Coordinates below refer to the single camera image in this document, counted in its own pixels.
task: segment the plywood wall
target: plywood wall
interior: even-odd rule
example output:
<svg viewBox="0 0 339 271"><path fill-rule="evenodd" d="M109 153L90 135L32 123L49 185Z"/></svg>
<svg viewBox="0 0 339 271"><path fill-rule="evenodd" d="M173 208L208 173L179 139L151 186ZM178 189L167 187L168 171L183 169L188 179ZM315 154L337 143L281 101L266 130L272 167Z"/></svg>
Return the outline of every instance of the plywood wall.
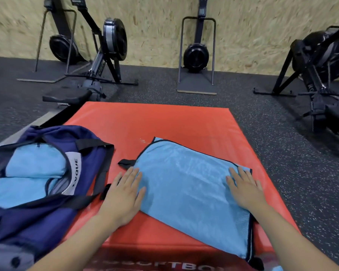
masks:
<svg viewBox="0 0 339 271"><path fill-rule="evenodd" d="M195 16L198 8L198 0L86 2L100 27L106 17L124 22L129 41L124 64L170 68L178 66L181 20ZM70 0L63 0L63 6L71 8ZM43 11L43 0L0 0L0 56L35 57ZM277 74L294 39L339 24L339 0L209 0L207 16L217 21L215 70ZM195 21L188 20L185 47L193 41L194 29ZM43 59L55 59L48 41L56 32L49 16ZM203 42L210 52L212 33L208 22ZM93 58L91 32L81 15L75 37L82 55Z"/></svg>

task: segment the rubber floor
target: rubber floor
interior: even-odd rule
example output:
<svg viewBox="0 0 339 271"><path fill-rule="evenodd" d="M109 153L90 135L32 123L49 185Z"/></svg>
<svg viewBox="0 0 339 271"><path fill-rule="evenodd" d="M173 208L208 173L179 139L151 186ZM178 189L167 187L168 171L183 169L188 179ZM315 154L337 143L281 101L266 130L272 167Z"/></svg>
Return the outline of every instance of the rubber floor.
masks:
<svg viewBox="0 0 339 271"><path fill-rule="evenodd" d="M16 81L33 65L32 60L0 58L0 141L55 107L43 103L42 94L68 82ZM309 118L299 120L308 111L307 97L252 93L254 87L271 90L276 76L215 72L219 91L212 96L178 93L176 69L122 66L121 70L123 81L139 79L140 84L105 84L108 101L229 108L303 235L339 264L339 136L314 135ZM290 89L305 90L300 80Z"/></svg>

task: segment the person's left hand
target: person's left hand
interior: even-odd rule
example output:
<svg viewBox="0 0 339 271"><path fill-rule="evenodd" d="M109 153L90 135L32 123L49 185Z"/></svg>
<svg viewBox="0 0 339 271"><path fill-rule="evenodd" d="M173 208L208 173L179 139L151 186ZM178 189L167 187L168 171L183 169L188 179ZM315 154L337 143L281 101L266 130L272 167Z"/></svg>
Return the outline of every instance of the person's left hand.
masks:
<svg viewBox="0 0 339 271"><path fill-rule="evenodd" d="M114 178L111 187L104 199L98 216L104 220L114 221L117 227L129 223L140 210L146 188L142 187L138 193L138 186L142 173L139 168L129 168L123 175L119 173Z"/></svg>

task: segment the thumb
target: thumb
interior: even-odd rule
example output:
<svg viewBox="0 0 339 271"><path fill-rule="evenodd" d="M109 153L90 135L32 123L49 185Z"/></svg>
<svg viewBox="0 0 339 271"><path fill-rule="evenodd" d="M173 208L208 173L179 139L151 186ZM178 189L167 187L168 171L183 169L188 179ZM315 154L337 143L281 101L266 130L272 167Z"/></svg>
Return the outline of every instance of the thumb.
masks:
<svg viewBox="0 0 339 271"><path fill-rule="evenodd" d="M234 192L237 189L235 182L231 178L231 176L226 176L226 182L227 182L227 185L230 187L231 192Z"/></svg>
<svg viewBox="0 0 339 271"><path fill-rule="evenodd" d="M146 187L142 187L140 191L138 192L137 198L134 202L134 208L139 211L140 210L140 205L142 204L142 200L145 196L146 193Z"/></svg>

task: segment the folded blue cloth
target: folded blue cloth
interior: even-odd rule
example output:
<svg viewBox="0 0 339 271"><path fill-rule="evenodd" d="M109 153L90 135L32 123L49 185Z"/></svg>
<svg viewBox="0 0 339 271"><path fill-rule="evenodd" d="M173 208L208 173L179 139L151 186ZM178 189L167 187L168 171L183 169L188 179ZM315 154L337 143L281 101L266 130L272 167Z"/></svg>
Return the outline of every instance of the folded blue cloth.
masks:
<svg viewBox="0 0 339 271"><path fill-rule="evenodd" d="M52 178L48 192L66 172L63 154L47 144L17 148L0 178L0 207L10 208L46 196L45 185Z"/></svg>
<svg viewBox="0 0 339 271"><path fill-rule="evenodd" d="M252 257L250 213L226 183L236 164L156 138L135 167L143 173L140 187L147 188L141 211L217 249Z"/></svg>

